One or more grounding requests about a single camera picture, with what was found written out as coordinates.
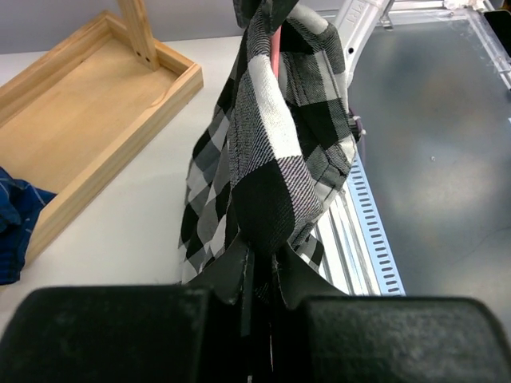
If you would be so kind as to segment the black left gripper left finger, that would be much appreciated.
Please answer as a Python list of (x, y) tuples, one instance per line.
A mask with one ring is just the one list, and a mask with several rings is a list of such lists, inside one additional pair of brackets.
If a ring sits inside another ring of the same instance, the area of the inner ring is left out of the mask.
[(1, 340), (4, 382), (246, 382), (250, 251), (185, 285), (47, 287)]

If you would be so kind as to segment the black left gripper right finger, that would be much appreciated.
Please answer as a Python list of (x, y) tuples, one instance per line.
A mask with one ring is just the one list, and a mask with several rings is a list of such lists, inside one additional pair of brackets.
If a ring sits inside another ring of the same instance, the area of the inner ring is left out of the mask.
[(471, 298), (347, 296), (290, 247), (273, 258), (278, 382), (507, 382), (500, 322)]

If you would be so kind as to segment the black white checkered shirt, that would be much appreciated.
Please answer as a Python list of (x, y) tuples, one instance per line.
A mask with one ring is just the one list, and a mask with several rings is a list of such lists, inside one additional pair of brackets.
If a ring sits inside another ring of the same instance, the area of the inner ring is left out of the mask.
[(182, 282), (237, 235), (262, 256), (287, 244), (317, 270), (325, 252), (312, 232), (343, 188), (357, 140), (338, 30), (296, 5), (273, 70), (259, 8), (192, 152), (178, 244)]

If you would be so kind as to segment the pink wire hanger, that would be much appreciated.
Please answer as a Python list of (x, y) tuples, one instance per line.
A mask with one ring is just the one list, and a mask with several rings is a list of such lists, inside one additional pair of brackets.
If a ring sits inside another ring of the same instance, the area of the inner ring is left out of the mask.
[(279, 57), (280, 57), (280, 38), (281, 38), (281, 27), (271, 36), (271, 69), (275, 77), (279, 76)]

